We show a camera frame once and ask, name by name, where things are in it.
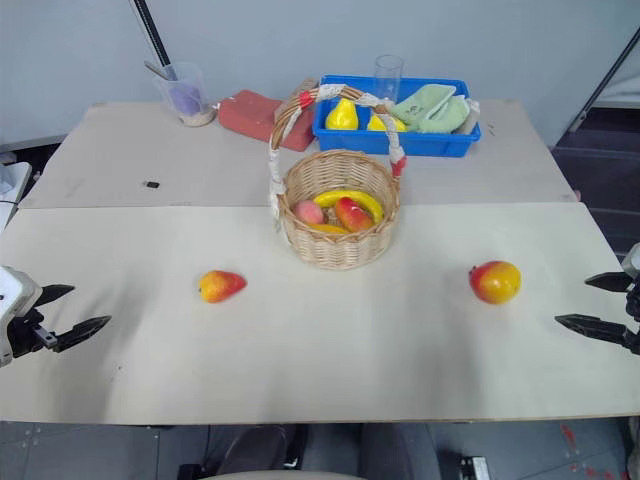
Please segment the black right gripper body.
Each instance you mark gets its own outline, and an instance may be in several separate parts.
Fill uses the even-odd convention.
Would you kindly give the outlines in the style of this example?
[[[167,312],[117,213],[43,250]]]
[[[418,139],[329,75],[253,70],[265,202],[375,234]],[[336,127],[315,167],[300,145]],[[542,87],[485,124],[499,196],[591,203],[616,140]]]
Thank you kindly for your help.
[[[640,285],[639,277],[636,277],[633,286],[626,295],[626,312],[636,323],[640,322]],[[639,354],[640,331],[628,336],[627,348],[634,354]]]

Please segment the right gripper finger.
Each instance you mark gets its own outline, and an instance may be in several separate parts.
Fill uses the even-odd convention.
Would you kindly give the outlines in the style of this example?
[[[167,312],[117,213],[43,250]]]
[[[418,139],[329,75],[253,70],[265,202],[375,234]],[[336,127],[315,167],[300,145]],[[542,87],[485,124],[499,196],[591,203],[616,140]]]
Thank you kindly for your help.
[[[558,315],[555,320],[567,329],[588,338],[621,346],[626,346],[628,343],[628,329],[619,323],[607,322],[598,317],[581,314]]]
[[[587,278],[584,283],[610,292],[626,292],[632,278],[626,272],[606,272]]]

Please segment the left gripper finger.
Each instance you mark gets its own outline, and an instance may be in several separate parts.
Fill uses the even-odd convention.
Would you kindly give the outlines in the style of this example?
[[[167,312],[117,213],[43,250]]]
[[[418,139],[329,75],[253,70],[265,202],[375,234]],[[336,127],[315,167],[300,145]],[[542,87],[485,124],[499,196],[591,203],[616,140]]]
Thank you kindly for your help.
[[[74,286],[64,284],[53,284],[44,286],[42,288],[41,295],[38,298],[38,305],[41,306],[56,301],[64,295],[72,292],[74,289]]]
[[[55,345],[55,351],[63,352],[88,340],[99,332],[110,320],[111,316],[101,316],[74,325],[71,330],[56,336],[57,343]]]

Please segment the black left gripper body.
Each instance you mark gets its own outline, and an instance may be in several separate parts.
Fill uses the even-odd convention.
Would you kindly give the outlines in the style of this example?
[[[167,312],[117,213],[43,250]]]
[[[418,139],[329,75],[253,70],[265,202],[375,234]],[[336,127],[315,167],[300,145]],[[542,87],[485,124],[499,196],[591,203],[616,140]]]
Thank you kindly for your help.
[[[37,308],[46,301],[36,300],[27,310],[14,309],[7,326],[7,337],[13,357],[21,357],[40,349],[56,351],[58,338],[41,326],[44,316]]]

